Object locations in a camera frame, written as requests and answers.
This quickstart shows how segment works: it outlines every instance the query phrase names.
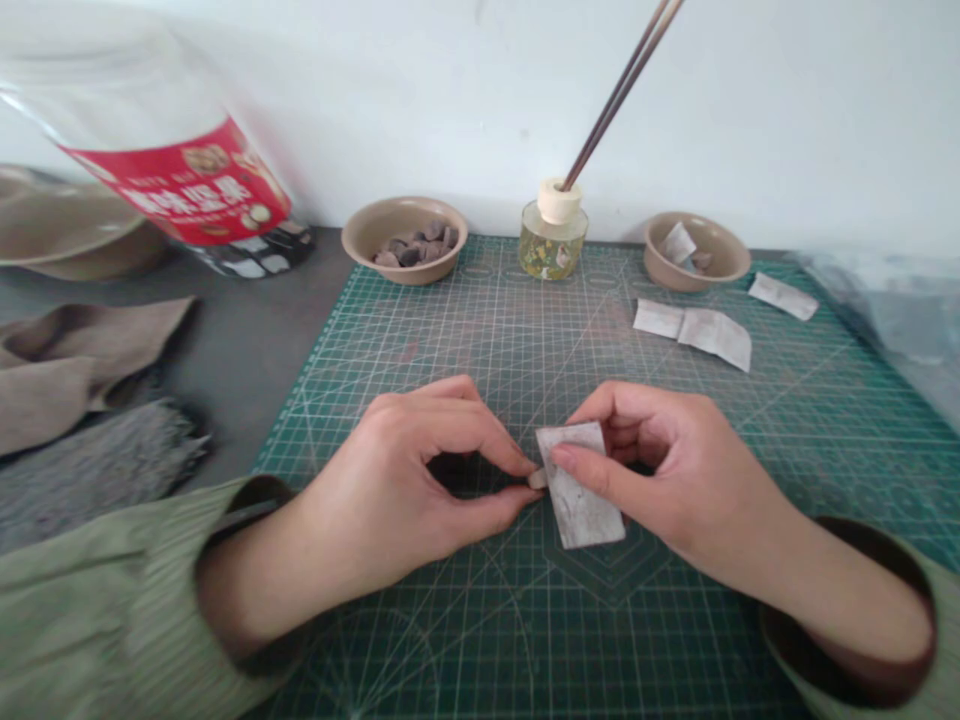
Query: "sleeve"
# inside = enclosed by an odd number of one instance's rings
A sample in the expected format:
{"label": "sleeve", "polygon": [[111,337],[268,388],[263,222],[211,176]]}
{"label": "sleeve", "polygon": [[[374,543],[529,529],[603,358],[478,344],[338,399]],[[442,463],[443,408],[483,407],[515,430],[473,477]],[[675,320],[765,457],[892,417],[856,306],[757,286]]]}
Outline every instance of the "sleeve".
{"label": "sleeve", "polygon": [[767,646],[807,707],[823,720],[955,718],[960,707],[960,578],[907,543],[867,525],[839,518],[818,522],[930,600],[936,645],[930,669],[913,697],[895,708],[874,708],[795,620],[762,606]]}
{"label": "sleeve", "polygon": [[296,664],[297,633],[235,665],[201,616],[194,568],[225,516],[291,496],[245,478],[0,558],[0,717],[234,718],[266,699]]}

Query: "cork stopper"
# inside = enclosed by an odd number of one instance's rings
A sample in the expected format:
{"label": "cork stopper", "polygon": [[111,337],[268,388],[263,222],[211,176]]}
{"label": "cork stopper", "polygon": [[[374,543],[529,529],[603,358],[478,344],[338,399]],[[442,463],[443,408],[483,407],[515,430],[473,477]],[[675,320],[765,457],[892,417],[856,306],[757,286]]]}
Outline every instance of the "cork stopper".
{"label": "cork stopper", "polygon": [[580,212],[580,201],[583,200],[583,191],[574,184],[567,192],[560,192],[566,178],[547,178],[540,183],[540,194],[537,196],[537,208],[540,215],[551,225],[564,225]]}

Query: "hand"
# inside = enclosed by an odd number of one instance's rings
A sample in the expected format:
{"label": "hand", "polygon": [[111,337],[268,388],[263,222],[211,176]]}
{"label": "hand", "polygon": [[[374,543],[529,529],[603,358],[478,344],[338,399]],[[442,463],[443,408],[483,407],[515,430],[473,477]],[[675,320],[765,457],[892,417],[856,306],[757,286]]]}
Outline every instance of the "hand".
{"label": "hand", "polygon": [[[804,518],[710,398],[644,385],[601,385],[568,424],[600,421],[609,458],[560,445],[553,460],[707,575],[763,591],[769,543]],[[656,468],[653,477],[624,464]]]}
{"label": "hand", "polygon": [[204,557],[201,605],[231,654],[505,530],[542,497],[518,484],[459,500],[426,468],[473,451],[516,477],[537,469],[466,376],[376,398],[299,496]]}
{"label": "hand", "polygon": [[[922,682],[934,629],[899,577],[805,517],[707,397],[606,382],[568,423],[599,420],[610,457],[553,461],[707,575],[793,616],[877,703]],[[652,477],[623,463],[655,468]]]}

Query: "jar lid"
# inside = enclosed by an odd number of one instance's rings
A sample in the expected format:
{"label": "jar lid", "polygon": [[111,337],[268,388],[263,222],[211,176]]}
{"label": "jar lid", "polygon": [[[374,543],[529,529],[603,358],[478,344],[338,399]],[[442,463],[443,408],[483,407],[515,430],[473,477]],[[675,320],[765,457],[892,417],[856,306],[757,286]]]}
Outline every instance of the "jar lid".
{"label": "jar lid", "polygon": [[135,8],[55,0],[0,8],[0,90],[140,83],[180,52],[158,17]]}
{"label": "jar lid", "polygon": [[560,190],[565,178],[547,178],[540,183],[540,194],[537,195],[537,208],[540,216],[551,225],[564,225],[580,212],[580,202],[583,200],[583,191],[574,183],[566,192]]}

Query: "gray table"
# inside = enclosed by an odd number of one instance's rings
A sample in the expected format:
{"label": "gray table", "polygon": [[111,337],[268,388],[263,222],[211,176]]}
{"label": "gray table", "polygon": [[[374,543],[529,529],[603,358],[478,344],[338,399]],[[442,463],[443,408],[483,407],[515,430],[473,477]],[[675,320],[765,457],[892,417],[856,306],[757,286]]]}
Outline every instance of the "gray table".
{"label": "gray table", "polygon": [[280,406],[350,274],[340,231],[321,229],[303,265],[267,280],[216,274],[175,256],[140,278],[102,284],[0,270],[0,323],[63,303],[143,305],[196,295],[199,306],[165,355],[164,388],[205,418],[211,452],[189,487],[215,485],[250,470]]}

